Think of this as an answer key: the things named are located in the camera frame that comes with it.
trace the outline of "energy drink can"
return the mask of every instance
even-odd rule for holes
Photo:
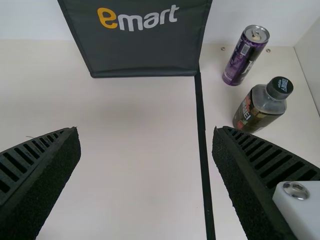
[[[223,81],[231,86],[241,84],[267,45],[269,38],[270,34],[264,27],[257,25],[247,26],[242,32],[224,70]]]

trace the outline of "emart logo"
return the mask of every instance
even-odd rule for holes
[[[157,12],[148,13],[147,15],[144,16],[144,18],[139,15],[129,16],[125,14],[120,14],[119,16],[117,16],[114,11],[104,7],[99,8],[97,13],[98,13],[100,22],[104,27],[108,29],[115,29],[119,25],[120,30],[124,31],[126,30],[124,19],[126,19],[129,31],[134,32],[135,31],[134,22],[137,23],[137,28],[139,30],[143,30],[144,28],[145,29],[154,28],[159,23],[160,25],[165,24],[166,15],[168,16],[169,22],[171,23],[176,22],[177,18],[175,18],[175,11],[177,11],[178,9],[179,7],[177,7],[176,5],[172,5],[171,9],[163,10],[160,14]]]

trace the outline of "black bottle cap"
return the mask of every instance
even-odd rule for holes
[[[274,77],[267,85],[268,94],[278,100],[286,99],[294,90],[292,82],[283,76]]]

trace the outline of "gray bag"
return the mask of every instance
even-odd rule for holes
[[[93,78],[193,76],[212,0],[58,0]]]

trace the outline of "plastic bottle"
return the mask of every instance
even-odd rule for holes
[[[251,134],[266,127],[285,113],[293,90],[292,82],[282,76],[254,86],[233,117],[234,128]]]

